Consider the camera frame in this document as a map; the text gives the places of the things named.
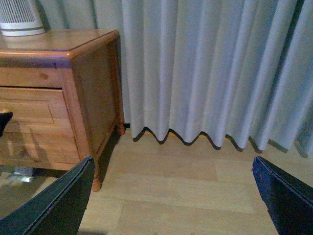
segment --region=wooden floor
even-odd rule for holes
[[[215,150],[207,138],[186,146],[169,136],[160,145],[152,135],[134,142],[126,134],[108,152],[102,189],[91,194],[79,235],[277,234],[251,172],[258,155],[251,144],[239,152],[230,140]],[[260,155],[313,187],[311,156],[271,145]],[[0,217],[56,179],[10,183],[9,169],[0,176]]]

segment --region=wood grain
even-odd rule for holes
[[[14,87],[62,87],[55,68],[0,67],[0,84]]]

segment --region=nightstand drawer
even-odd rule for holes
[[[0,142],[0,160],[7,164],[41,164],[40,168],[51,168],[51,163],[76,164],[80,162],[73,145],[46,145],[30,143]]]
[[[13,112],[5,132],[73,137],[62,90],[0,88],[0,111]]]
[[[0,67],[0,86],[61,88],[55,68]]]

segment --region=wooden nightstand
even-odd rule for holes
[[[125,133],[116,30],[0,36],[0,111],[13,112],[0,164],[69,170],[97,160],[114,127]]]

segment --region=air purifier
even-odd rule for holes
[[[4,36],[45,32],[34,0],[0,0],[0,28]]]

